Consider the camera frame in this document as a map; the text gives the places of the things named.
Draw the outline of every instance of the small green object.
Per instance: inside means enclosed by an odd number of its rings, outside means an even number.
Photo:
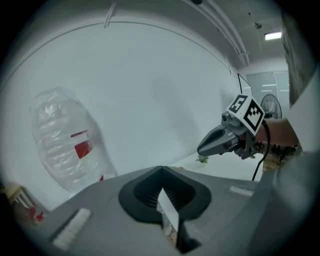
[[[209,157],[207,157],[207,156],[198,155],[198,159],[196,161],[199,161],[201,163],[207,164],[208,163],[208,159],[209,159]]]

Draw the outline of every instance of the table surface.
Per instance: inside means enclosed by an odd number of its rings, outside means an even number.
[[[171,164],[173,167],[183,167],[188,171],[211,175],[222,178],[251,181],[258,162],[263,154],[257,153],[255,158],[242,160],[234,152],[224,153],[223,155],[209,156],[208,163],[196,161],[198,153],[193,153],[188,157]],[[260,164],[254,181],[260,181],[263,173],[263,162]]]

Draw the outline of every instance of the red label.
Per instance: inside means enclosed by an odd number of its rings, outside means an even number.
[[[75,145],[74,148],[79,159],[85,157],[92,149],[89,140],[86,140],[84,142],[81,142],[78,145]]]

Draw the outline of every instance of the person's arm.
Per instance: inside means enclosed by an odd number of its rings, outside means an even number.
[[[286,118],[283,119],[265,119],[266,124],[270,130],[270,144],[276,144],[283,147],[291,147],[297,145],[299,140],[296,136],[295,131],[291,127],[290,123]],[[260,126],[255,140],[257,142],[264,142],[266,143],[267,140],[267,133],[266,129],[263,125]]]

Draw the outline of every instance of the ceiling pipe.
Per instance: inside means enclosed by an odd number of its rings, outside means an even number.
[[[199,5],[195,5],[193,4],[190,0],[182,0],[184,3],[186,3],[187,5],[191,6],[192,8],[194,8],[195,10],[197,10],[199,13],[201,13],[203,16],[205,16],[224,36],[224,38],[226,38],[228,40],[228,42],[231,44],[231,46],[233,47],[234,51],[236,52],[236,54],[239,56],[240,61],[242,63],[242,65],[244,67],[246,67],[246,63],[244,61],[244,59],[242,58],[242,56],[240,56],[239,54],[241,53],[238,49],[237,49],[237,45],[235,45],[231,39],[229,38],[229,36],[227,36],[227,34],[225,33],[224,29],[222,27],[220,27],[216,21],[210,16],[210,14],[208,14],[206,11],[204,11],[203,9],[201,9],[199,7]]]
[[[244,43],[242,42],[242,39],[241,39],[237,29],[235,28],[234,24],[231,22],[231,20],[228,18],[228,16],[225,14],[225,12],[220,8],[219,5],[217,5],[217,3],[214,0],[207,0],[207,1],[208,1],[209,5],[211,5],[218,12],[218,14],[221,15],[221,17],[225,20],[227,25],[232,30],[233,34],[235,35],[235,38],[238,40],[238,42],[240,44],[240,47],[242,49],[242,53],[245,53],[246,62],[247,62],[247,65],[249,66],[250,60],[249,60],[248,54],[246,54],[246,52],[247,52],[246,47],[245,47]]]
[[[242,55],[240,55],[241,53],[243,53],[243,51],[239,48],[234,36],[230,33],[230,31],[228,30],[228,28],[225,26],[225,24],[219,19],[219,17],[212,11],[210,10],[210,8],[208,6],[206,6],[205,4],[200,5],[200,8],[202,8],[206,13],[208,13],[219,25],[220,27],[224,30],[224,32],[227,34],[227,36],[230,38],[230,40],[232,41],[234,47],[236,48],[238,57],[240,58],[242,64],[244,67],[247,66],[244,57]]]

